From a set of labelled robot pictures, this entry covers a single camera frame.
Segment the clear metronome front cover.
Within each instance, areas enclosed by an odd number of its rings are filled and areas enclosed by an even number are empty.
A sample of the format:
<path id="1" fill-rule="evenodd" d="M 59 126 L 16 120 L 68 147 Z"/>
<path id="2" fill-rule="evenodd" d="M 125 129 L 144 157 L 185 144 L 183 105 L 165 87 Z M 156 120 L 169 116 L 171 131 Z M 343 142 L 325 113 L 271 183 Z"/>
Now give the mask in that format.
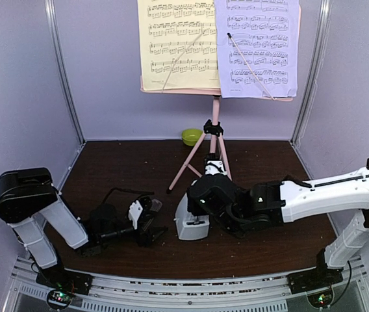
<path id="1" fill-rule="evenodd" d="M 153 198 L 151 200 L 151 207 L 149 208 L 149 212 L 152 214 L 158 214 L 161 208 L 162 208 L 162 202 Z"/>

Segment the white metronome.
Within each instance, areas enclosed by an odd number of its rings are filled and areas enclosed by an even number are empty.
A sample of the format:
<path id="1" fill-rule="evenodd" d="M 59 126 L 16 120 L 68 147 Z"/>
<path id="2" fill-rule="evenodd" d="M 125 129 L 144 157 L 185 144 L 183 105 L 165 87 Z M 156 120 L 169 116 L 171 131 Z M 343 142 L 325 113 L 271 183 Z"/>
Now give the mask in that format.
<path id="1" fill-rule="evenodd" d="M 208 237 L 209 216 L 200 202 L 191 197 L 189 188 L 176 208 L 174 222 L 181 241 L 199 241 Z"/>

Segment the pink music stand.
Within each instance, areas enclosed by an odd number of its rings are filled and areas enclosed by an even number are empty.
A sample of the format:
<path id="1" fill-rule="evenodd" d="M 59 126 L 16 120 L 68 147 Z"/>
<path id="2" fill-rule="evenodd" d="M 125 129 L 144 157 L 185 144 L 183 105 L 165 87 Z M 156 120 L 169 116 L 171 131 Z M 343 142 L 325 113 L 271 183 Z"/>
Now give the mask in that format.
<path id="1" fill-rule="evenodd" d="M 201 94 L 210 95 L 213 98 L 212 103 L 212 118 L 207 121 L 203 127 L 203 136 L 210 137 L 210 153 L 215 153 L 219 155 L 222 161 L 227 160 L 227 153 L 224 145 L 223 130 L 220 126 L 219 121 L 219 111 L 220 111 L 220 101 L 224 99 L 221 94 L 220 87 L 218 89 L 174 89 L 174 90 L 163 90 L 161 92 L 147 92 L 147 93 L 178 93 L 178 94 Z M 272 101 L 290 101 L 292 98 L 288 99 L 277 99 Z"/>

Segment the yellow sheet music page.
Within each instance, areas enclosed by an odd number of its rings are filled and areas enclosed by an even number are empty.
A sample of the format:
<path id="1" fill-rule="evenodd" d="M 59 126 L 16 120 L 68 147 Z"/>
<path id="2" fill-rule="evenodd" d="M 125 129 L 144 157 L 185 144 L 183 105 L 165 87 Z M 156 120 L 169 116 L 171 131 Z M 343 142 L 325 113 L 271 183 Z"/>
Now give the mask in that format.
<path id="1" fill-rule="evenodd" d="M 138 1 L 142 88 L 218 89 L 214 1 Z"/>

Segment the purple sheet music page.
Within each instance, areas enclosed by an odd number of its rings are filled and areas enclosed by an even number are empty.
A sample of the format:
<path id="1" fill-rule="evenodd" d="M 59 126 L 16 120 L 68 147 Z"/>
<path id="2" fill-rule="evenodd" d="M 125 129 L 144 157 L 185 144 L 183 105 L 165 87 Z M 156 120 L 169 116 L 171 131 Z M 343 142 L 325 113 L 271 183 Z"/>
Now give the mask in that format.
<path id="1" fill-rule="evenodd" d="M 298 91 L 298 1 L 215 1 L 223 98 L 288 99 Z"/>

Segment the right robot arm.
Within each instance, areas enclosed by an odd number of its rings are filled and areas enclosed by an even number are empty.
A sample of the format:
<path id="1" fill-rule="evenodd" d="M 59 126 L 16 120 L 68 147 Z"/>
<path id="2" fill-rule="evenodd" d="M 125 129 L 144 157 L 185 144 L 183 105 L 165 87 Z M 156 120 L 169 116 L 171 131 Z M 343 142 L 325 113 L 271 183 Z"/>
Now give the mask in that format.
<path id="1" fill-rule="evenodd" d="M 236 185 L 223 162 L 209 160 L 205 173 L 187 188 L 175 212 L 179 239 L 197 241 L 209 234 L 210 221 L 226 233 L 242 237 L 314 215 L 354 210 L 352 221 L 317 257 L 308 270 L 310 282 L 323 287 L 341 274 L 350 258 L 369 240 L 369 159 L 356 171 L 302 181 L 282 180 Z"/>

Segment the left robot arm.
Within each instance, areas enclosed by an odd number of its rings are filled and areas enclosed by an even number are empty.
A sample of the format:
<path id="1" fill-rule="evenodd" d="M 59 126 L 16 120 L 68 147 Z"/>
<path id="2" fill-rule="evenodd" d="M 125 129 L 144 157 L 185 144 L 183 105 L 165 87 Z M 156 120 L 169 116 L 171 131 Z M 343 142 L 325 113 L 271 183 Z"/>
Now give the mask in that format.
<path id="1" fill-rule="evenodd" d="M 82 220 L 56 188 L 47 168 L 6 171 L 0 175 L 0 219 L 12 228 L 37 271 L 55 288 L 63 289 L 70 283 L 70 274 L 64 270 L 57 249 L 45 232 L 46 226 L 51 226 L 81 257 L 99 255 L 123 239 L 149 247 L 167 232 L 166 226 L 153 224 L 162 203 L 152 192 L 123 191 L 137 196 L 124 217 L 118 215 L 105 196 Z"/>

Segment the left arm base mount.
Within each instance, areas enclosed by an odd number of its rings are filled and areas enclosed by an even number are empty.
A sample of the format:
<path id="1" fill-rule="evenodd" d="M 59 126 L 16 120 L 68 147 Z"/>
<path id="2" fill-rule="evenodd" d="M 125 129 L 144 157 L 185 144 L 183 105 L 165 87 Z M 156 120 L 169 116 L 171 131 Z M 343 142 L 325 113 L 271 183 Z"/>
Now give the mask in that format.
<path id="1" fill-rule="evenodd" d="M 48 306 L 56 311 L 68 308 L 77 295 L 88 295 L 92 281 L 93 277 L 89 274 L 58 266 L 39 268 L 36 277 L 36 283 L 51 288 L 45 300 Z"/>

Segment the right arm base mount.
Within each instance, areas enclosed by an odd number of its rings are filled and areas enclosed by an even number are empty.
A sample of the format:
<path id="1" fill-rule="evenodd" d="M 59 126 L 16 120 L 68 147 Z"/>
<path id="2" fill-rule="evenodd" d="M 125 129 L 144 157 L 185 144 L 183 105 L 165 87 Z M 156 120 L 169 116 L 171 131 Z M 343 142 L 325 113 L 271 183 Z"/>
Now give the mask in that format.
<path id="1" fill-rule="evenodd" d="M 339 270 L 319 272 L 317 268 L 291 273 L 287 276 L 292 294 L 306 293 L 313 308 L 324 309 L 335 303 L 333 285 L 343 281 Z"/>

